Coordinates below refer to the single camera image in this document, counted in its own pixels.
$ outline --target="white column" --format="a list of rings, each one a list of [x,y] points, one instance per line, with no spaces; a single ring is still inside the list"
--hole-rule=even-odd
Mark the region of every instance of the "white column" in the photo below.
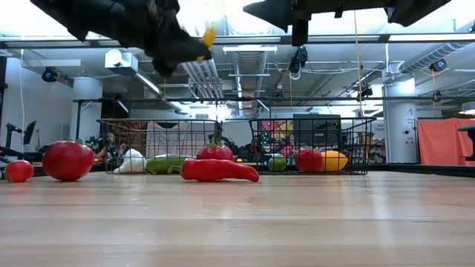
[[[73,99],[99,99],[102,98],[102,82],[89,77],[79,77],[74,79]],[[79,138],[82,141],[89,139],[91,136],[99,137],[100,124],[97,122],[101,118],[102,104],[92,102],[82,103],[82,112],[79,117]],[[71,112],[71,130],[70,138],[76,139],[76,124],[78,103],[73,103]]]
[[[385,83],[383,96],[415,96],[414,78]],[[417,105],[413,100],[383,101],[387,163],[417,163]]]

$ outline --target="orange cloth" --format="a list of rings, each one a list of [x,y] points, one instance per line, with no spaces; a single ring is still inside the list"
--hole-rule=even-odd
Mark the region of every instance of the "orange cloth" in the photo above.
[[[471,119],[419,120],[417,133],[421,164],[475,166],[465,161],[473,153],[472,141],[467,132],[459,132],[463,125],[472,125]]]

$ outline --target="red bell pepper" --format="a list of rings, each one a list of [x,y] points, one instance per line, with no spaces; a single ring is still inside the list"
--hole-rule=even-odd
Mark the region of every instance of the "red bell pepper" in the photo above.
[[[231,148],[221,144],[221,134],[223,129],[221,124],[216,122],[214,124],[214,140],[211,144],[201,148],[196,155],[196,159],[227,159],[234,161]]]
[[[181,177],[199,182],[214,182],[221,179],[259,181],[259,173],[253,167],[225,159],[186,159],[181,169]]]
[[[196,155],[197,159],[227,159],[234,161],[231,148],[225,145],[211,144],[205,148],[201,148]]]

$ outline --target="computer monitor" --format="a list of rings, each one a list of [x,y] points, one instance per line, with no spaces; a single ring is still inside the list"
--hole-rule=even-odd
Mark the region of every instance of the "computer monitor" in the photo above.
[[[29,145],[31,142],[31,137],[35,131],[36,121],[30,122],[26,130],[23,131],[23,145]]]

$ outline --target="red tomato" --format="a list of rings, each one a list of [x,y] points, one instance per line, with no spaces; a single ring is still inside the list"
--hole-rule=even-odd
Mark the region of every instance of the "red tomato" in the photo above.
[[[234,161],[231,148],[225,145],[208,146],[201,148],[196,155],[196,159],[227,159]]]
[[[314,173],[320,170],[321,153],[311,148],[301,148],[295,153],[295,165],[301,172]]]
[[[34,168],[26,160],[16,160],[8,163],[6,175],[11,182],[26,182],[33,176]]]
[[[60,181],[74,182],[88,174],[93,163],[90,148],[72,141],[57,141],[46,150],[43,170]]]

